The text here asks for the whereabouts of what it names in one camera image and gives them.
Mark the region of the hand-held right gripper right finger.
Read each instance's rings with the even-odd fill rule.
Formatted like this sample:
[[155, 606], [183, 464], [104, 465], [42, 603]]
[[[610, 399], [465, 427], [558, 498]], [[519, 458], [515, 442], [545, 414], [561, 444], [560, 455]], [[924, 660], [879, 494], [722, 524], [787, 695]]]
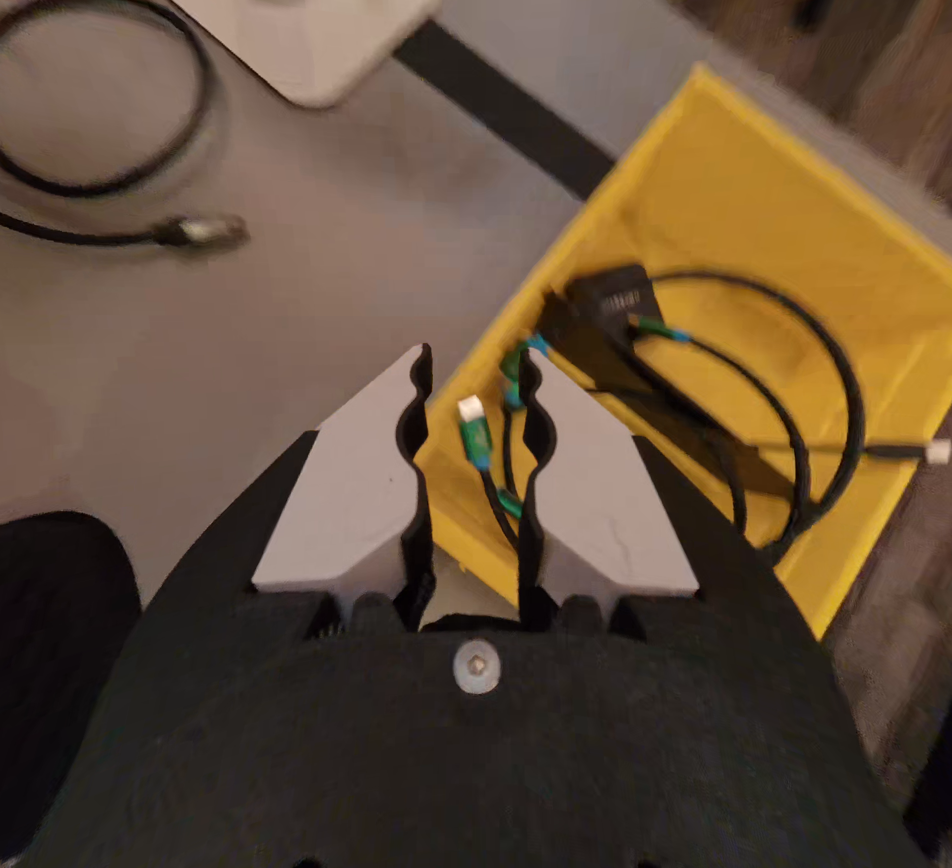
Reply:
[[520, 521], [519, 590], [610, 622], [628, 597], [700, 588], [634, 434], [542, 352], [520, 362], [524, 443], [536, 460]]

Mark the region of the black bin divider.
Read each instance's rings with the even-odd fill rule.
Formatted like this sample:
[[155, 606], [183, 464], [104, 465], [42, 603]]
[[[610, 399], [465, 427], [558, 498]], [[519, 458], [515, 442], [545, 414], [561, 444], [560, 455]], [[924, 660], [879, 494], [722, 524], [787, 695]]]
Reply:
[[602, 331], [567, 299], [544, 294], [537, 333], [582, 373], [583, 385], [625, 392], [623, 404], [658, 432], [664, 444], [692, 459], [723, 483], [748, 493], [789, 500], [792, 479], [775, 470], [644, 361], [631, 368], [610, 350]]

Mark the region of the black hdmi switch box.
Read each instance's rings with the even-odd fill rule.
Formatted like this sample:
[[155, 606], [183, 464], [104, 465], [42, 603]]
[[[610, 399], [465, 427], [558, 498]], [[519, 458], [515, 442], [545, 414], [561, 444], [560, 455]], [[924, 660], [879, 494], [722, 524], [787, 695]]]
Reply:
[[612, 339], [627, 346], [649, 336], [640, 326], [664, 327], [655, 289], [646, 268], [629, 263], [570, 279], [565, 298], [585, 320], [592, 321]]

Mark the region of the yellow plastic bin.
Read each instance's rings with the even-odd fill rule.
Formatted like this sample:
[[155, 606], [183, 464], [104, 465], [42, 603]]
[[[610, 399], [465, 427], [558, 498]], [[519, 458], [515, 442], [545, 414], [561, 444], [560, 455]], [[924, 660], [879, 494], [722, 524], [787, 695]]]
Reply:
[[[510, 604], [517, 557], [465, 459], [456, 402], [478, 395], [501, 431], [498, 364], [541, 314], [543, 296], [602, 269], [726, 271], [801, 303], [839, 341], [857, 375], [867, 440], [933, 437], [950, 410], [950, 258], [873, 195], [707, 67], [649, 125], [441, 392], [418, 458], [435, 542]], [[768, 299], [715, 283], [658, 283], [664, 318], [744, 363], [777, 394], [810, 445], [843, 442], [846, 408], [819, 341]], [[737, 436], [777, 448], [779, 421], [755, 391], [697, 350], [649, 341], [647, 362]], [[913, 478], [911, 461], [863, 459], [831, 512], [777, 567], [816, 637], [824, 636]]]

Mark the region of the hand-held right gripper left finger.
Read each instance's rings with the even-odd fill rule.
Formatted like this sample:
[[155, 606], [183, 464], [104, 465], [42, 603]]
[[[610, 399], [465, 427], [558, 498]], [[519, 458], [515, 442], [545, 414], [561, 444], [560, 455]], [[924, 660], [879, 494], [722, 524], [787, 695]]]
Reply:
[[416, 631], [435, 590], [425, 479], [432, 351], [412, 346], [331, 414], [251, 578], [261, 593], [326, 594], [344, 621], [364, 595]]

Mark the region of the dark rounded object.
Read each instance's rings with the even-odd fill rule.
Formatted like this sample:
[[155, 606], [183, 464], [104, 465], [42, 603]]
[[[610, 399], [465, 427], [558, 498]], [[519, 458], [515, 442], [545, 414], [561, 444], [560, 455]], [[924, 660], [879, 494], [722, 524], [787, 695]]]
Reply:
[[1, 527], [1, 857], [15, 859], [58, 795], [142, 612], [125, 548], [74, 511]]

